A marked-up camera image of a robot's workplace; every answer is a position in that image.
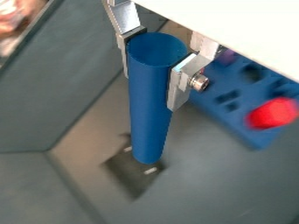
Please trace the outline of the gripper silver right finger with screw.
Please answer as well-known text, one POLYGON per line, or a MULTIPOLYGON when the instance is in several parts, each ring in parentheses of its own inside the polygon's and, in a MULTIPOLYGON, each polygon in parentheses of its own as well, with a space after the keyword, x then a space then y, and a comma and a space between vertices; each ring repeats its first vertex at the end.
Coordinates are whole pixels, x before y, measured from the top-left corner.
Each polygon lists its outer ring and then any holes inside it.
POLYGON ((172 67, 167 95, 167 108, 175 111, 188 100, 191 90, 200 92, 209 84, 203 68, 220 53, 220 44, 199 34, 191 35, 191 49, 183 60, 172 67))

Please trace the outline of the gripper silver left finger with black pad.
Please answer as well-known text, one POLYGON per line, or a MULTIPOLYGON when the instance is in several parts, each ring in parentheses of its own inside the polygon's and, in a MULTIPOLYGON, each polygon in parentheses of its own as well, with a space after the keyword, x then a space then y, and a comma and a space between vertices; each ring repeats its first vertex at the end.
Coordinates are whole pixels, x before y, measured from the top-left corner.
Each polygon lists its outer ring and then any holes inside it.
POLYGON ((147 32, 141 26, 136 4, 131 0, 101 0, 111 24, 116 32, 116 45, 121 52, 124 75, 127 74, 127 42, 147 32))

